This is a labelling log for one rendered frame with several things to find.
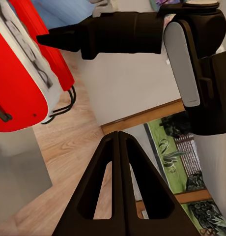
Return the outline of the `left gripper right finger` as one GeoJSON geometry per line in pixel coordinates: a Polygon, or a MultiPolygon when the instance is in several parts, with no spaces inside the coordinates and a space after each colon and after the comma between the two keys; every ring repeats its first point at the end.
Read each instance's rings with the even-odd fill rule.
{"type": "Polygon", "coordinates": [[[126,236],[201,236],[137,139],[118,137],[126,236]],[[138,217],[130,164],[149,219],[138,217]]]}

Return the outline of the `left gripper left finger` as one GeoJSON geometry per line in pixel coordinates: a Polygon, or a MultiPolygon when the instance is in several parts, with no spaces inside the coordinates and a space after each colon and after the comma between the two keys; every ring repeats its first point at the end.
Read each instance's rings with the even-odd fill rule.
{"type": "Polygon", "coordinates": [[[126,236],[118,131],[104,136],[52,236],[126,236]],[[112,217],[93,219],[112,161],[112,217]]]}

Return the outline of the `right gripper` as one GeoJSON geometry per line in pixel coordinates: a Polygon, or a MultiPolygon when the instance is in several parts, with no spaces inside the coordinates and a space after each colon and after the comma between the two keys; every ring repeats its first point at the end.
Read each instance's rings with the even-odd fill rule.
{"type": "Polygon", "coordinates": [[[73,53],[81,50],[83,60],[93,60],[99,53],[135,54],[138,11],[92,15],[79,24],[50,29],[37,41],[73,53]]]}

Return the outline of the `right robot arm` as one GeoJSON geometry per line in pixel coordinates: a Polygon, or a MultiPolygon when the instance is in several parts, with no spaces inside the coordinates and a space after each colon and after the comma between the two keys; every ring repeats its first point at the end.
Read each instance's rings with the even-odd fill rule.
{"type": "MultiPolygon", "coordinates": [[[[91,4],[104,0],[89,0],[91,4]]],[[[99,53],[161,53],[162,39],[181,95],[206,185],[226,221],[226,51],[216,54],[226,18],[215,0],[164,4],[158,12],[118,10],[117,0],[97,6],[79,24],[50,29],[37,41],[83,60],[99,53]],[[176,13],[164,27],[164,17],[176,13]]]]}

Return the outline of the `radio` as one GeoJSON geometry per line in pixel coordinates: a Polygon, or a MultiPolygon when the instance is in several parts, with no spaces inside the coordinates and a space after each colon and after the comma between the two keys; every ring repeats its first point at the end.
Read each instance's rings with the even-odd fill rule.
{"type": "Polygon", "coordinates": [[[50,34],[30,0],[0,0],[0,132],[45,125],[71,110],[76,101],[75,80],[59,48],[41,45],[38,35],[50,34]],[[37,43],[48,67],[23,25],[37,43]],[[69,91],[71,104],[53,110],[60,89],[69,91]],[[73,89],[74,98],[70,88],[73,89]]]}

